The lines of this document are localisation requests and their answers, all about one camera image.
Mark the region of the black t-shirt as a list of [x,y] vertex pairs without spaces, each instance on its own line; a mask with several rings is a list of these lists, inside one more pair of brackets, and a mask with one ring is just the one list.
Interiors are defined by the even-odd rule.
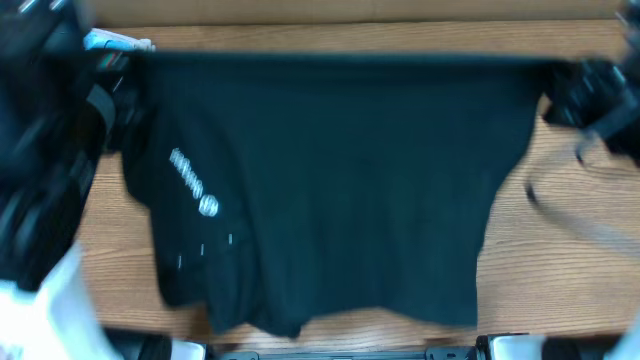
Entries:
[[295,337],[382,307],[477,322],[477,259],[553,63],[479,56],[153,53],[122,150],[160,293],[212,327]]

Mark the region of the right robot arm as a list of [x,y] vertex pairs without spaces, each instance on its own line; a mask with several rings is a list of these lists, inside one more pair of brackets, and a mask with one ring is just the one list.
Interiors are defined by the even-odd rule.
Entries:
[[626,0],[617,15],[627,30],[627,53],[618,62],[585,58],[556,71],[543,119],[598,137],[610,153],[638,163],[639,0]]

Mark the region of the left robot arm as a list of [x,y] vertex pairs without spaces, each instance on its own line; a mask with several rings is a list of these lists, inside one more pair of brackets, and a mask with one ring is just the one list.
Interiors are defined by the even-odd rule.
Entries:
[[170,343],[103,327],[76,233],[117,126],[121,57],[86,46],[83,1],[1,5],[1,355],[151,359]]

